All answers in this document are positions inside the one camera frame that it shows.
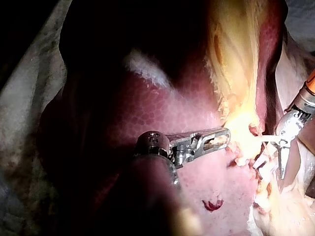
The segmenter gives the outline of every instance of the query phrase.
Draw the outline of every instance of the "blood spot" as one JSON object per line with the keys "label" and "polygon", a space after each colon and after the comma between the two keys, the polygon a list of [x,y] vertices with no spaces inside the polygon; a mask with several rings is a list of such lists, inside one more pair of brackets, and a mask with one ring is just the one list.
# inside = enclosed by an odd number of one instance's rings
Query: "blood spot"
{"label": "blood spot", "polygon": [[217,203],[213,204],[210,201],[206,202],[206,201],[202,200],[202,203],[204,204],[205,208],[209,212],[218,210],[223,205],[223,202],[224,202],[223,200],[217,200]]}

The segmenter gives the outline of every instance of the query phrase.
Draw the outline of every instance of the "blood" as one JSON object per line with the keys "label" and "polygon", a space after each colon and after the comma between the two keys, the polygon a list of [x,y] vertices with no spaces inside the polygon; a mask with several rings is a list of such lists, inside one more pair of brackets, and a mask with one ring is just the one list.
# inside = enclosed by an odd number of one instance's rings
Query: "blood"
{"label": "blood", "polygon": [[212,211],[220,209],[220,207],[223,205],[224,201],[223,200],[218,200],[216,204],[213,204],[210,201],[206,202],[206,201],[202,200],[202,203],[204,204],[205,208],[209,212],[212,212]]}

